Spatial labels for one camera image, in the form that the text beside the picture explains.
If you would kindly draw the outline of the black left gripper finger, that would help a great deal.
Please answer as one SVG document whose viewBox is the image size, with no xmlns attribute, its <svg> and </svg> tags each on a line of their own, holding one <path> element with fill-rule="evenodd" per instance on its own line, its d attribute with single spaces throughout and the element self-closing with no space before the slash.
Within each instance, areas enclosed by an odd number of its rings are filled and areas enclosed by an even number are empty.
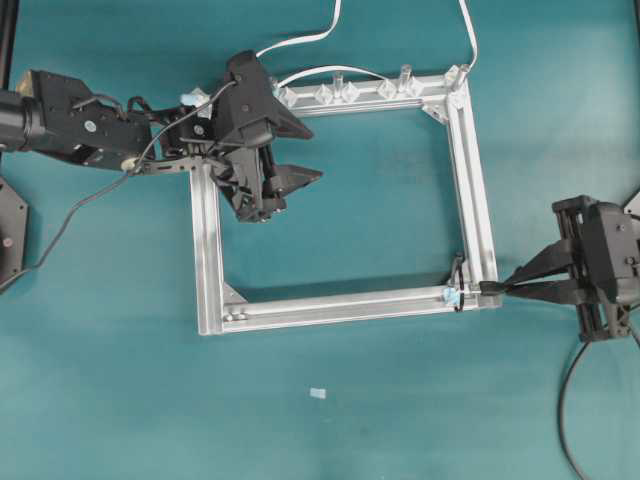
<svg viewBox="0 0 640 480">
<path fill-rule="evenodd" d="M 319 180 L 323 173 L 295 165 L 276 165 L 272 176 L 272 190 L 276 193 L 292 193 Z"/>
<path fill-rule="evenodd" d="M 313 137 L 313 132 L 273 95 L 267 97 L 267 124 L 269 140 L 310 140 Z"/>
</svg>

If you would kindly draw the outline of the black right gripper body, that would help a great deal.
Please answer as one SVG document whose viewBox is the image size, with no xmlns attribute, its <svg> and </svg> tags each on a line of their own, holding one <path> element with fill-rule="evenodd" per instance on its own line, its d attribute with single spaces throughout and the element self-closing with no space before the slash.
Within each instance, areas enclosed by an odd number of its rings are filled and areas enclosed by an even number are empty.
<svg viewBox="0 0 640 480">
<path fill-rule="evenodd" d="M 560 236 L 574 242 L 569 276 L 587 293 L 576 307 L 582 342 L 631 334 L 632 308 L 639 304 L 639 235 L 622 207 L 581 195 L 552 204 Z"/>
</svg>

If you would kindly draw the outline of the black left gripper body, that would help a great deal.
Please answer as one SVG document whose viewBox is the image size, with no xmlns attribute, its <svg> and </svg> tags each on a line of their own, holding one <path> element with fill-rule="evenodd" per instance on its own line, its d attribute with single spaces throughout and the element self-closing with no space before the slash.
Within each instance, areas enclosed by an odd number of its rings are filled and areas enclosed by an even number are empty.
<svg viewBox="0 0 640 480">
<path fill-rule="evenodd" d="M 271 144 L 287 120 L 288 110 L 273 97 L 223 97 L 215 104 L 211 179 L 241 222 L 264 222 L 286 207 L 288 181 Z"/>
</svg>

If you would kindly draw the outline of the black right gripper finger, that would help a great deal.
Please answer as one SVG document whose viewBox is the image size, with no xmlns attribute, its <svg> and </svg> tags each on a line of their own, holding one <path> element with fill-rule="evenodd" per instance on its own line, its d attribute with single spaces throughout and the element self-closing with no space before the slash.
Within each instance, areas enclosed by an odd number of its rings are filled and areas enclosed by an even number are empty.
<svg viewBox="0 0 640 480">
<path fill-rule="evenodd" d="M 511 296 L 560 305 L 583 303 L 583 289 L 574 280 L 556 280 L 525 284 L 507 284 L 493 281 L 479 283 L 483 296 Z"/>
<path fill-rule="evenodd" d="M 567 273 L 573 265 L 573 241 L 558 240 L 545 247 L 524 266 L 518 267 L 504 282 L 507 290 L 572 290 L 573 281 L 543 278 Z"/>
</svg>

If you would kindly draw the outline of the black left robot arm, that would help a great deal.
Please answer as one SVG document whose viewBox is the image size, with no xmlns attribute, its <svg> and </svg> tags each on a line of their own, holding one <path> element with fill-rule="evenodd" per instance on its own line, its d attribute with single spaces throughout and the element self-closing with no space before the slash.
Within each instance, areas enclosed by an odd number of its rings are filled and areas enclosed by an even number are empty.
<svg viewBox="0 0 640 480">
<path fill-rule="evenodd" d="M 30 70 L 1 92 L 1 149 L 129 175 L 206 165 L 239 221 L 264 222 L 322 174 L 276 163 L 275 139 L 313 134 L 277 99 L 235 81 L 200 106 L 154 110 L 141 97 L 121 105 L 79 79 Z"/>
</svg>

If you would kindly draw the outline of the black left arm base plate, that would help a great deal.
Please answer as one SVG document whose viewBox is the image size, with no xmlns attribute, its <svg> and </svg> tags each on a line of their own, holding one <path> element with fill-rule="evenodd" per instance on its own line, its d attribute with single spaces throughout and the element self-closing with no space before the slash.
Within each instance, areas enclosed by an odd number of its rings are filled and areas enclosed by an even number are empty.
<svg viewBox="0 0 640 480">
<path fill-rule="evenodd" d="M 1 178 L 0 202 L 1 292 L 4 292 L 24 265 L 29 206 L 5 178 Z"/>
</svg>

